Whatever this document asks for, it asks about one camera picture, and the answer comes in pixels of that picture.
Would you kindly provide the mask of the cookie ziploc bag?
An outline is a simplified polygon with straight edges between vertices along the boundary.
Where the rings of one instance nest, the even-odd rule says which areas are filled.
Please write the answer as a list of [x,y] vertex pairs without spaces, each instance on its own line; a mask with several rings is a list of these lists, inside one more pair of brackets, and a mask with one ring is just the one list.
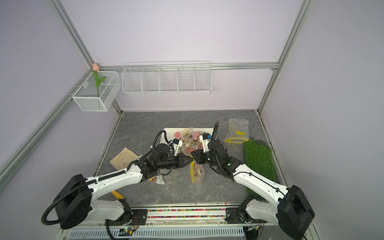
[[225,139],[229,144],[243,144],[249,141],[249,121],[231,118],[228,122],[228,132]]
[[158,185],[174,184],[177,181],[177,172],[176,170],[159,170],[149,181]]
[[204,166],[193,161],[190,164],[190,177],[193,184],[201,184],[205,178]]

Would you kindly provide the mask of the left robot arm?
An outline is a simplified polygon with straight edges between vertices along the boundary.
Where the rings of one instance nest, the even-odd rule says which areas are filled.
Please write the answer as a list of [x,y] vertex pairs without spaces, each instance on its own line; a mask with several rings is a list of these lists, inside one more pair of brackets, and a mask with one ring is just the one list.
[[101,201],[100,198],[122,187],[145,182],[160,170],[180,169],[189,165],[193,158],[178,153],[174,142],[153,143],[152,148],[122,170],[96,177],[83,175],[72,177],[53,203],[44,211],[41,222],[50,226],[59,224],[61,229],[71,229],[83,221],[105,220],[112,225],[139,225],[125,200]]

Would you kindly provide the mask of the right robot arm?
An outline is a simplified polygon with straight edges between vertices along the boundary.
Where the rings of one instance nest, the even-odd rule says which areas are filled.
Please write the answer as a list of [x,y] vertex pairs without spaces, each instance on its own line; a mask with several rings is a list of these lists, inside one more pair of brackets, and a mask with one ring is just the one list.
[[247,197],[238,207],[226,210],[228,224],[250,224],[265,221],[277,224],[293,240],[302,240],[315,217],[304,192],[297,186],[287,187],[256,173],[242,161],[229,156],[226,145],[217,138],[216,122],[204,149],[192,152],[198,164],[208,164],[217,174],[241,184],[263,199],[261,203]]

